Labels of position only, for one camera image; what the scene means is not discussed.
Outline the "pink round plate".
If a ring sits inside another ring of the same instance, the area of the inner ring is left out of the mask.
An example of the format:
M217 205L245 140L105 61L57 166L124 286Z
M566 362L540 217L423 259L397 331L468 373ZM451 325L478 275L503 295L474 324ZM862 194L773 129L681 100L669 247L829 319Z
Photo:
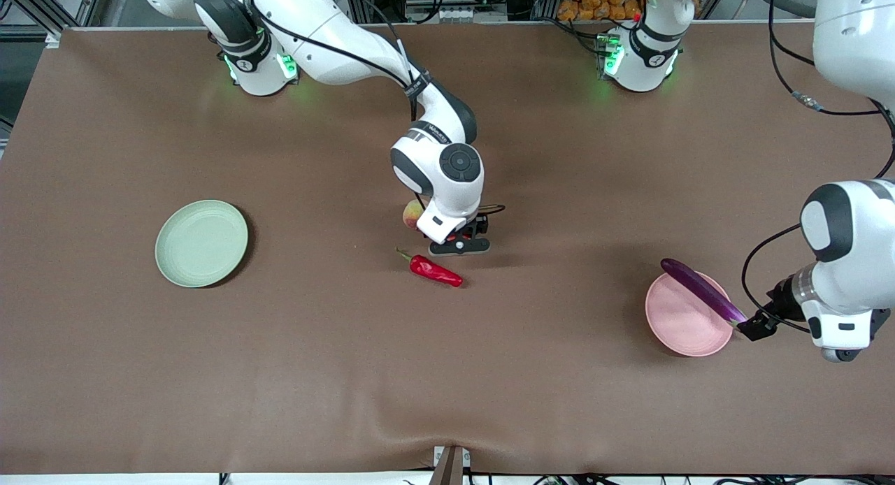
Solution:
M647 291L645 315L653 335L680 356L716 354L734 335L734 326L667 273Z

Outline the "pale green round plate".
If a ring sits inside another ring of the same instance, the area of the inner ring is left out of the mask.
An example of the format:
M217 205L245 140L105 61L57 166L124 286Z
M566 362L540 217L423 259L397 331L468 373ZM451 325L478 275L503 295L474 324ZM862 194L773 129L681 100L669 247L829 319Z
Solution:
M173 213L157 234L157 268L177 287L211 287L243 261L249 233L246 218L234 205L224 201L189 203Z

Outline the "long purple eggplant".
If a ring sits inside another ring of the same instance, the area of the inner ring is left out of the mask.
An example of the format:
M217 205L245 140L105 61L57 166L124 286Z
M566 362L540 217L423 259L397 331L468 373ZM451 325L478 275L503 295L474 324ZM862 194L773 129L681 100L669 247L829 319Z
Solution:
M687 288L697 299L726 321L738 326L747 322L747 317L720 290L711 285L700 273L675 259L661 260L661 268L675 281Z

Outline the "metal table clamp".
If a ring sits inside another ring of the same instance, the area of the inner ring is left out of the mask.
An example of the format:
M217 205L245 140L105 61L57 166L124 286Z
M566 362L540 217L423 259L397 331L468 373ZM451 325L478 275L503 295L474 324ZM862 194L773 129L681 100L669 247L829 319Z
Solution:
M434 448L434 472L428 485L468 485L466 478L472 467L469 450L460 446Z

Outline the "aluminium frame profile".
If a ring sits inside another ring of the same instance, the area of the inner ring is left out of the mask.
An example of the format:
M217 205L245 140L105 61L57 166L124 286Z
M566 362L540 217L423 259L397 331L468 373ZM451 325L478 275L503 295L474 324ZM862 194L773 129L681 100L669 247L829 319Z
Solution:
M0 0L0 41L43 42L88 27L101 0Z

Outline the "brown table cover sheet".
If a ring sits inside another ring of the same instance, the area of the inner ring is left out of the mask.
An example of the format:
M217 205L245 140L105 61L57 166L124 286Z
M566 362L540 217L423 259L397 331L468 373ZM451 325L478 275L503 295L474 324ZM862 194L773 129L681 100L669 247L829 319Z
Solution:
M867 179L882 117L790 99L760 24L697 24L658 90L598 80L550 24L400 27L476 112L483 255L396 248L402 91L234 86L201 31L70 31L0 160L0 473L364 472L466 447L483 472L895 475L895 323L856 361L805 333L672 354L645 319L664 258L743 310L745 256L810 192ZM189 203L249 225L223 281L155 242Z

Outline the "red chili pepper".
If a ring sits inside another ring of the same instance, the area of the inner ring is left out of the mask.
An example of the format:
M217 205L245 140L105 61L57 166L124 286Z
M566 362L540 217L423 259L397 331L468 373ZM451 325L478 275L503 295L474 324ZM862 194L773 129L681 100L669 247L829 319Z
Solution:
M423 277L429 281L440 282L441 284L446 284L448 287L459 288L463 285L464 279L461 278L457 273L444 268L444 266L439 266L438 264L431 261L431 259L425 258L425 256L421 255L410 255L407 252L404 252L402 249L397 249L396 252L399 253L407 262L408 269L413 274Z

